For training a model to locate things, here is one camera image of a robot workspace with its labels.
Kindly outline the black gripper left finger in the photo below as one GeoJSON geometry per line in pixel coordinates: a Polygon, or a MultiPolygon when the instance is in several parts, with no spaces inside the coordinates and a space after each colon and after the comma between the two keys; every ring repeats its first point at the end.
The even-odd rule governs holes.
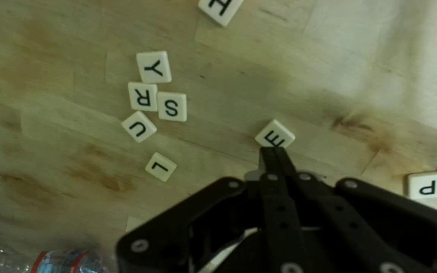
{"type": "Polygon", "coordinates": [[[193,273],[253,226],[257,187],[221,177],[143,225],[116,246],[118,273],[193,273]]]}

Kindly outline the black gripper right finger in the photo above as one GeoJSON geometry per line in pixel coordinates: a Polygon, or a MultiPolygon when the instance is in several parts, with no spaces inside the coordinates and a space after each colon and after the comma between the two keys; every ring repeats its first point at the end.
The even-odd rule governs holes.
{"type": "Polygon", "coordinates": [[[310,173],[297,173],[281,147],[262,147],[260,164],[316,206],[354,265],[373,273],[435,273],[437,209],[353,177],[329,190],[310,173]]]}

